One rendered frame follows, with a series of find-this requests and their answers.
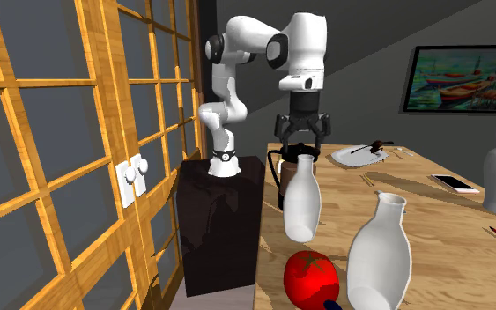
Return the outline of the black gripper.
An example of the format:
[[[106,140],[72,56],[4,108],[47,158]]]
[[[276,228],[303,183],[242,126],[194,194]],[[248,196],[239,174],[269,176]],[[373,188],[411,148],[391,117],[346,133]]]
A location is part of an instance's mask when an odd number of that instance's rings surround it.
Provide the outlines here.
[[[331,133],[330,115],[319,114],[319,92],[290,92],[289,115],[278,114],[274,136],[282,144],[281,152],[288,152],[289,137],[294,130],[312,130],[315,149],[320,150],[323,139]]]

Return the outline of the black and brown coffee pot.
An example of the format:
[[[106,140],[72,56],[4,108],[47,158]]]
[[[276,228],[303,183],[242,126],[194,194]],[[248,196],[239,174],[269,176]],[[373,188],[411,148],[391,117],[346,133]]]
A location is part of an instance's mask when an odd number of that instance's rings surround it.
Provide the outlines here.
[[[298,156],[312,155],[316,162],[320,151],[310,145],[303,143],[289,144],[287,151],[284,148],[267,152],[267,159],[270,163],[270,170],[273,179],[278,187],[278,208],[283,209],[285,192],[288,183],[297,171]]]

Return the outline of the white plate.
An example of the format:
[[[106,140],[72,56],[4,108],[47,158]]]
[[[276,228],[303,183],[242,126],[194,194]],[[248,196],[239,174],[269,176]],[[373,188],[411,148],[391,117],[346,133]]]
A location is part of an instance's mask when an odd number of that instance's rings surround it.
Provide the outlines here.
[[[370,150],[370,146],[354,145],[333,152],[331,157],[339,164],[358,167],[372,165],[389,156],[385,151],[370,152]]]

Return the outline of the small white bottle vase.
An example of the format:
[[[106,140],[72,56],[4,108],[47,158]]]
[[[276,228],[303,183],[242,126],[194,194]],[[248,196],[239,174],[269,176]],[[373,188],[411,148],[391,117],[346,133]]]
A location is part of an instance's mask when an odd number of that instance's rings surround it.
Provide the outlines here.
[[[285,234],[299,243],[315,236],[321,213],[321,192],[314,176],[314,157],[300,154],[295,175],[285,191],[283,218]]]

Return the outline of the dark brown utensil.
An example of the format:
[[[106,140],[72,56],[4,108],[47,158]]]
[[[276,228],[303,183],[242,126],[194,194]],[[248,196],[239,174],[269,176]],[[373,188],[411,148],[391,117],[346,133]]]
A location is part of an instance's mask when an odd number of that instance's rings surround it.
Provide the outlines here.
[[[371,153],[376,153],[378,151],[382,151],[383,150],[383,145],[384,144],[393,144],[393,143],[394,143],[393,141],[375,140],[370,145],[365,145],[365,146],[359,147],[358,149],[356,149],[354,151],[351,151],[351,153],[354,153],[356,151],[360,151],[360,150],[363,150],[363,149],[366,149],[366,148],[368,148]]]

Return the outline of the dark robot stand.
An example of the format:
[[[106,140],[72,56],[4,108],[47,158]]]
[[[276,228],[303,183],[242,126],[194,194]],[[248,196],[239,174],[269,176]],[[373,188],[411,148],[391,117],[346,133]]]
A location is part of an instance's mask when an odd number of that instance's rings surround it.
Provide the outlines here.
[[[229,178],[208,174],[210,162],[181,163],[176,205],[189,297],[255,283],[265,167],[239,159]]]

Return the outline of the red tomato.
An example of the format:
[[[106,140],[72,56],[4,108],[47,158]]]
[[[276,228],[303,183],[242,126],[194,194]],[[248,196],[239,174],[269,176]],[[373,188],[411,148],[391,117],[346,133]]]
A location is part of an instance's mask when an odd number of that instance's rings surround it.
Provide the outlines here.
[[[325,310],[325,300],[337,300],[340,285],[331,260],[315,251],[299,251],[286,262],[286,296],[300,310]]]

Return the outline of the large white bottle vase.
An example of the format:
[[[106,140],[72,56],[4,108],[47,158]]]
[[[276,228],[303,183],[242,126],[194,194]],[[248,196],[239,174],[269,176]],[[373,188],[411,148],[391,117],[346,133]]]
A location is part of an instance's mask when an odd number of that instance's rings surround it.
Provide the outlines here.
[[[411,281],[410,242],[402,226],[406,200],[381,192],[374,216],[352,241],[347,298],[354,310],[398,310]]]

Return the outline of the white smartphone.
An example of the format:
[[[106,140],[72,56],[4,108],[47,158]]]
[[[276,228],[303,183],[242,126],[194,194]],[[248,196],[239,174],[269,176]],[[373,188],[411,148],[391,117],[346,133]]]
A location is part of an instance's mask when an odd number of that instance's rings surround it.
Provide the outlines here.
[[[439,181],[440,183],[446,185],[447,187],[453,189],[457,193],[463,193],[463,194],[479,193],[479,190],[473,188],[472,186],[466,184],[463,181],[458,180],[456,177],[452,175],[432,174],[431,177]]]

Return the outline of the framed boat painting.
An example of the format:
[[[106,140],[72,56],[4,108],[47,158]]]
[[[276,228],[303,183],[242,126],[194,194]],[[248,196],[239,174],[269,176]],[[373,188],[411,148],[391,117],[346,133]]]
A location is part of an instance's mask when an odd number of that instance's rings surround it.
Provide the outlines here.
[[[496,45],[415,47],[402,111],[496,114]]]

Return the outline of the wooden table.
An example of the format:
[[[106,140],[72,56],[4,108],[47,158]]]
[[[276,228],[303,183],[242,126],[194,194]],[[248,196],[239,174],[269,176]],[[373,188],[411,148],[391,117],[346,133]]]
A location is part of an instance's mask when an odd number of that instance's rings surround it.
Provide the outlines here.
[[[316,179],[322,212],[315,238],[306,244],[285,235],[278,189],[265,174],[255,279],[254,310],[296,310],[283,287],[286,261],[301,250],[327,255],[345,281],[347,255],[359,228],[374,215],[377,191],[403,196],[403,228],[411,244],[412,277],[400,310],[496,310],[496,215],[482,206],[484,190],[459,195],[432,174],[448,170],[412,150],[413,157],[387,149],[389,157],[370,166],[339,165],[325,144]],[[366,174],[374,187],[361,177]]]

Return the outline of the wooden lattice door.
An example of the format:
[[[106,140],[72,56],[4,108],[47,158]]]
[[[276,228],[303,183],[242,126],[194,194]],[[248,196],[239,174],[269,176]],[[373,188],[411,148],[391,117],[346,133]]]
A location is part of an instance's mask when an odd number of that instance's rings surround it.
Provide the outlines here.
[[[0,310],[169,310],[198,0],[0,0]]]

